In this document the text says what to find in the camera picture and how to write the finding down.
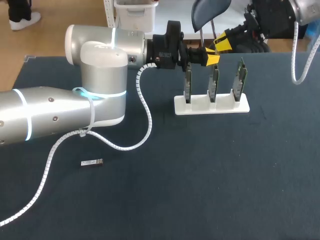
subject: table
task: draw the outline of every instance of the table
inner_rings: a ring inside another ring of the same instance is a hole
[[[149,140],[120,152],[87,136],[57,150],[38,201],[0,228],[0,239],[259,239],[320,237],[320,68],[291,83],[287,53],[225,54],[219,93],[228,92],[243,57],[251,111],[175,116],[181,69],[149,69],[141,89],[153,117]],[[307,54],[297,55],[301,73]],[[144,108],[128,72],[124,121],[97,129],[116,144],[137,143],[147,130]],[[206,91],[209,70],[193,66],[193,92]],[[26,62],[15,88],[81,84],[64,57]],[[61,134],[0,148],[0,219],[33,197],[48,153]],[[104,159],[103,167],[80,162]]]

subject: white stand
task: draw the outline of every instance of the white stand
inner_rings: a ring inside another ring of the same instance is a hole
[[[186,103],[185,96],[174,97],[176,115],[201,114],[235,114],[250,111],[247,96],[242,93],[239,102],[235,101],[233,90],[227,94],[217,94],[215,103],[210,102],[209,92],[206,95],[192,95],[191,103]]]

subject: white cable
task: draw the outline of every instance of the white cable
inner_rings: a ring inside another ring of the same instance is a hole
[[[86,89],[84,89],[83,87],[75,87],[74,89],[72,89],[72,91],[74,91],[74,92],[77,91],[77,90],[80,90],[80,91],[82,91],[83,93],[85,93],[85,94],[86,94],[86,97],[88,98],[89,103],[90,103],[90,115],[91,115],[91,117],[90,117],[90,124],[89,124],[87,130],[86,130],[84,133],[80,133],[80,137],[83,138],[83,137],[86,136],[86,134],[87,134],[87,133],[92,129],[92,127],[94,126],[95,118],[96,118],[96,110],[95,110],[94,101],[92,100],[89,92],[88,92]]]
[[[299,24],[298,22],[294,23],[294,38],[293,38],[293,49],[292,49],[292,58],[291,58],[291,77],[292,77],[292,82],[295,85],[301,84],[305,79],[308,74],[309,68],[311,66],[311,63],[315,57],[315,54],[318,50],[318,47],[320,45],[320,36],[316,40],[308,60],[306,61],[302,76],[299,80],[296,79],[296,53],[297,53],[297,44],[298,44],[298,32],[299,32]]]
[[[113,144],[112,142],[110,142],[109,140],[105,139],[103,136],[101,136],[100,134],[94,132],[94,131],[88,131],[87,134],[89,135],[92,135],[98,139],[100,139],[101,141],[103,141],[105,144],[109,145],[110,147],[116,149],[116,150],[120,150],[120,151],[130,151],[130,150],[133,150],[133,149],[136,149],[138,147],[140,147],[142,144],[144,144],[144,142],[148,139],[148,137],[150,136],[150,133],[151,133],[151,130],[152,130],[152,118],[151,118],[151,113],[150,113],[150,110],[149,110],[149,107],[142,95],[142,92],[141,92],[141,89],[140,89],[140,77],[141,77],[141,74],[143,73],[144,70],[148,69],[148,68],[156,68],[157,66],[154,64],[154,63],[148,63],[146,65],[144,65],[142,68],[140,68],[137,76],[136,76],[136,91],[138,93],[138,96],[144,106],[144,109],[146,111],[146,115],[148,117],[148,122],[149,122],[149,125],[148,125],[148,130],[146,132],[146,135],[144,136],[144,138],[139,142],[137,143],[136,145],[134,146],[130,146],[130,147],[121,147],[121,146],[117,146],[115,144]],[[0,222],[0,227],[12,222],[13,220],[17,219],[18,217],[20,217],[22,214],[24,214],[29,208],[31,208],[31,206],[36,202],[36,200],[39,198],[44,186],[45,186],[45,183],[46,183],[46,180],[47,180],[47,176],[48,176],[48,173],[49,173],[49,169],[50,169],[50,165],[51,165],[51,161],[54,157],[54,154],[57,150],[57,148],[59,147],[59,145],[64,141],[66,140],[67,138],[71,137],[71,136],[74,136],[74,135],[78,135],[78,134],[83,134],[85,133],[86,131],[85,130],[76,130],[76,131],[72,131],[72,132],[69,132],[65,135],[63,135],[61,138],[59,138],[59,140],[53,145],[53,147],[51,148],[50,150],[50,153],[49,153],[49,156],[47,158],[47,161],[46,161],[46,165],[45,165],[45,169],[44,169],[44,173],[43,173],[43,176],[42,176],[42,180],[41,180],[41,183],[40,183],[40,186],[38,187],[38,190],[36,191],[34,197],[31,199],[31,201],[23,208],[21,209],[19,212],[17,212],[15,215],[3,220]]]

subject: white shelf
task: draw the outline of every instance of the white shelf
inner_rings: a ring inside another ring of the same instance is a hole
[[[146,33],[146,38],[152,39],[153,34],[165,34],[168,21],[173,20],[181,22],[181,30],[184,32],[185,40],[200,39],[200,34],[199,32],[195,33],[191,20],[194,2],[194,0],[160,0],[155,9],[154,31]],[[229,9],[214,19],[217,35],[222,34],[226,29],[232,29],[244,23],[245,8],[249,2],[250,0],[233,0]],[[213,39],[210,22],[202,30],[204,39]]]

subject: person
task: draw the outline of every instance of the person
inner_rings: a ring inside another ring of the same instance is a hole
[[[39,12],[32,12],[28,0],[7,0],[9,23],[13,31],[24,29],[41,19]]]

